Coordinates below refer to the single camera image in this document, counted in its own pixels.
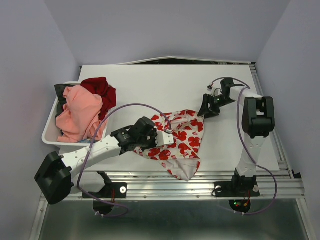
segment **gray wall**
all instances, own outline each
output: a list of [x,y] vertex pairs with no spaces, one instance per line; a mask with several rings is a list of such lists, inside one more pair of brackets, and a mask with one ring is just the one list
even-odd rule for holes
[[289,0],[45,0],[76,60],[256,61]]
[[257,62],[264,94],[275,100],[276,128],[301,172],[320,238],[320,1],[292,0]]
[[53,85],[79,68],[42,0],[2,0],[0,33],[0,239],[24,240],[39,204],[34,175],[53,150],[41,141]]

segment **maroon towel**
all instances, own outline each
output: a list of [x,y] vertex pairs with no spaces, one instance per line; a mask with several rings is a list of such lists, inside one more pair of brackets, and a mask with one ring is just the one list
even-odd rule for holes
[[108,85],[107,79],[102,77],[89,78],[81,82],[81,86],[92,94],[98,94],[102,98],[102,108],[99,120],[103,120],[106,113],[116,106],[116,89]]

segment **white table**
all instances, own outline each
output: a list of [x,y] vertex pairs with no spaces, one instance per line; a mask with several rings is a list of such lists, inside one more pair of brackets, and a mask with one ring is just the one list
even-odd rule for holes
[[[96,77],[106,77],[108,83],[116,88],[117,107],[143,103],[164,113],[185,109],[198,112],[203,94],[208,93],[207,86],[220,77],[240,79],[257,92],[248,65],[84,65],[79,81]],[[243,147],[237,132],[236,107],[236,103],[224,106],[220,116],[205,120],[199,171],[234,171],[239,163]],[[139,118],[154,114],[156,112],[153,110],[141,106],[121,109],[110,118],[107,132],[133,125]],[[61,148],[60,154],[66,151],[70,149]],[[269,137],[261,149],[258,163],[271,171],[279,171],[278,161],[279,154]],[[89,170],[131,173],[166,171],[156,161],[133,152],[110,158]]]

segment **garment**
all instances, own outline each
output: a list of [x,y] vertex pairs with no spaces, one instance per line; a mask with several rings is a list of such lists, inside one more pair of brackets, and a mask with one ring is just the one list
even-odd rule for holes
[[[84,87],[77,85],[66,87],[63,92],[66,104],[64,112],[55,120],[56,126],[63,131],[57,141],[63,143],[77,143],[87,138],[93,138],[101,121],[98,116],[103,105],[101,96],[92,94]],[[95,140],[101,140],[106,122],[98,131]]]
[[81,82],[81,86],[92,94],[98,94],[102,97],[102,108],[99,120],[103,120],[107,112],[116,106],[116,89],[108,85],[105,77],[89,78]]
[[[171,175],[180,180],[190,180],[200,167],[198,152],[204,135],[204,117],[193,110],[165,113],[172,126],[174,144],[134,152],[144,158],[157,160]],[[169,128],[168,122],[161,115],[154,115],[151,120],[158,131]]]
[[73,87],[71,84],[56,84],[54,85],[56,96],[58,97],[58,104],[56,106],[56,115],[57,118],[60,114],[64,112],[64,105],[67,103],[67,99],[64,97],[64,91],[66,87]]

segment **red floral fabric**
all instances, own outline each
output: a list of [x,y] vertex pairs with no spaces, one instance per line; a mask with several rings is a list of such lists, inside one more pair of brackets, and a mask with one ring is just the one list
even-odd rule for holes
[[[142,152],[136,148],[135,153],[147,159],[157,160],[162,167],[177,179],[189,180],[198,171],[198,156],[204,135],[204,118],[198,117],[193,110],[165,113],[172,126],[174,143],[148,149]],[[169,124],[161,115],[154,115],[151,120],[158,131],[169,129]]]

